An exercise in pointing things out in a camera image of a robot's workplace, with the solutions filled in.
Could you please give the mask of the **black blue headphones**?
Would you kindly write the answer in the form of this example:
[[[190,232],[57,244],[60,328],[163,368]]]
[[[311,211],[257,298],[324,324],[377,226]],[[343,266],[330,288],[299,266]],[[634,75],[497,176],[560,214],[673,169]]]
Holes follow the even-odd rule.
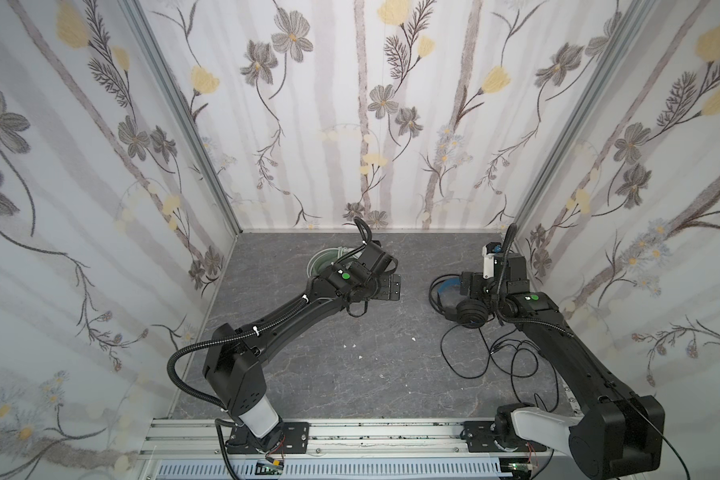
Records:
[[[432,280],[428,289],[430,307],[450,322],[469,329],[479,329],[494,320],[495,314],[489,300],[471,300],[460,294],[460,274],[444,274]],[[447,290],[458,290],[459,298],[453,306],[443,303],[442,295]]]

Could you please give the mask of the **green white headphones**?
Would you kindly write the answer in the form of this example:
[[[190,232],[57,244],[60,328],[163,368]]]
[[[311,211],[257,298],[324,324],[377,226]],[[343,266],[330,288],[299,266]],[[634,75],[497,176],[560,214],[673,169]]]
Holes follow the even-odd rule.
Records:
[[[357,247],[329,247],[320,250],[312,256],[307,264],[307,277],[318,275],[323,269],[334,263],[348,266],[360,254],[361,252],[358,251]]]

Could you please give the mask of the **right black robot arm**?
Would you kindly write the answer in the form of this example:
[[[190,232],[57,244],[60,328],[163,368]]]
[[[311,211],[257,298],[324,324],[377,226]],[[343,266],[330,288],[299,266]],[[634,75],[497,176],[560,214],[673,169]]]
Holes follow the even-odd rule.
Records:
[[[494,316],[517,327],[551,363],[578,402],[578,418],[526,402],[498,408],[491,434],[502,447],[533,442],[571,457],[589,479],[655,471],[661,463],[665,411],[639,396],[579,339],[559,307],[533,292],[525,259],[497,243],[483,252],[482,272],[460,276],[457,319]]]

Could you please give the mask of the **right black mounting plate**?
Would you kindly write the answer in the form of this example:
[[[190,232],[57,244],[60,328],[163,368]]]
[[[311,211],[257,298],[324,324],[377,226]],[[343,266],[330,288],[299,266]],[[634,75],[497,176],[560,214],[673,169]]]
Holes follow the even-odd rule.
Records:
[[[548,448],[535,442],[527,442],[509,435],[500,435],[494,422],[465,421],[460,439],[466,443],[469,453],[531,453],[547,452]]]

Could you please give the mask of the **black mounting plate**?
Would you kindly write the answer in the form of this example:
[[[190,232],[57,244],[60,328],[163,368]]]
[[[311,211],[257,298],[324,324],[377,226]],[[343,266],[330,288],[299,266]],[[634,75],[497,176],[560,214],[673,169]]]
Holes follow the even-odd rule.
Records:
[[[311,424],[306,421],[286,421],[279,432],[280,439],[273,450],[282,455],[303,455],[307,452]]]
[[[469,453],[531,453],[547,452],[548,448],[535,442],[527,442],[509,435],[500,435],[494,422],[465,421],[460,439],[466,443]]]

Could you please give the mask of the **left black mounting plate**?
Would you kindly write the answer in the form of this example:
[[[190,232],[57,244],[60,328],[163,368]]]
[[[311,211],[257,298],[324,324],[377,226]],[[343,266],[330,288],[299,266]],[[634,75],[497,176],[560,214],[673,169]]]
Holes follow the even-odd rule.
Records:
[[[279,432],[280,439],[273,450],[282,455],[303,455],[307,452],[311,424],[306,421],[286,421]]]

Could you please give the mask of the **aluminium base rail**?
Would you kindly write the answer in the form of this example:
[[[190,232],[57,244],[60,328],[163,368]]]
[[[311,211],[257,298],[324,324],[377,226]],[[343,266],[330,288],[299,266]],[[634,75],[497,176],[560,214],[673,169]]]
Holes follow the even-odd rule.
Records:
[[[520,456],[542,460],[547,452],[469,453],[460,439],[465,421],[487,421],[489,417],[297,419],[311,424],[307,452],[282,455],[286,459],[477,457]],[[212,420],[154,420],[139,449],[140,459],[215,460],[222,455]]]

